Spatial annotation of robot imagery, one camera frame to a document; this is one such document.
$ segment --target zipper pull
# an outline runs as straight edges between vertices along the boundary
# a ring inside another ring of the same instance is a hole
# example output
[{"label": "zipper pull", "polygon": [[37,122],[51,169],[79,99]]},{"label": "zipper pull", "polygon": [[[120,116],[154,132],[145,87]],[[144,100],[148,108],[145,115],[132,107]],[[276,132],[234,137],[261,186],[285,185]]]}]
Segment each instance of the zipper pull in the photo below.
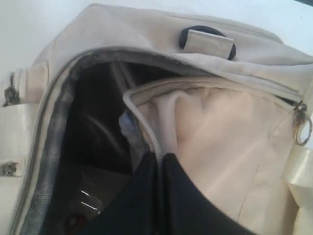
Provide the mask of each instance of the zipper pull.
[{"label": "zipper pull", "polygon": [[[308,110],[308,106],[303,104],[302,102],[294,109],[294,118],[293,118],[293,126],[294,126],[294,140],[297,145],[305,146],[311,136],[313,130],[313,124],[310,117],[307,115],[306,111]],[[301,141],[301,133],[299,133],[300,128],[302,129],[306,124],[309,124],[309,133],[304,141]]]},{"label": "zipper pull", "polygon": [[18,163],[6,163],[0,165],[0,176],[15,176]]},{"label": "zipper pull", "polygon": [[15,89],[15,74],[12,73],[10,76],[10,86],[4,90],[4,97],[5,97],[5,103],[3,104],[3,107],[9,106],[9,105],[15,105],[20,102],[19,93]]}]

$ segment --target bag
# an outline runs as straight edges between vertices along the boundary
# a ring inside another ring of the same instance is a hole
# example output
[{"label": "bag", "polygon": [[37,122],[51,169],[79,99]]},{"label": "bag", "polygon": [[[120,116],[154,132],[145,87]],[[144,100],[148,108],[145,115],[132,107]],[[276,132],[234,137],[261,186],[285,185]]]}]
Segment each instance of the bag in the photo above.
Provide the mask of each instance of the bag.
[{"label": "bag", "polygon": [[65,165],[123,176],[82,234],[310,234],[312,74],[246,24],[90,5],[0,85],[2,234],[53,234]]}]

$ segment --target black fabric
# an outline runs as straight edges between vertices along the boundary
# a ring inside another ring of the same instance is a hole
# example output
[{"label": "black fabric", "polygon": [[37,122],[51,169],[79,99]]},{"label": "black fabric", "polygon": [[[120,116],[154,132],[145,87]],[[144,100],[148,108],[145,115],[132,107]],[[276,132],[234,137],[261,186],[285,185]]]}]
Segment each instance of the black fabric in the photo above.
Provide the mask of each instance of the black fabric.
[{"label": "black fabric", "polygon": [[[192,26],[189,28],[185,28],[181,31],[180,36],[179,36],[179,47],[181,49],[184,49],[186,46],[186,42],[187,42],[187,38],[188,38],[188,31],[189,30],[195,30],[195,31],[200,31],[203,33],[209,33],[209,34],[214,34],[214,35],[218,35],[221,37],[226,37],[223,33],[219,32],[218,30],[208,27],[208,26],[204,26],[204,25],[197,25],[197,26]],[[236,46],[235,44],[233,44],[228,60],[232,60],[236,55]]]},{"label": "black fabric", "polygon": [[117,198],[77,235],[154,235],[157,161],[147,154]]},{"label": "black fabric", "polygon": [[167,235],[252,235],[213,206],[195,187],[174,154],[163,160]]}]

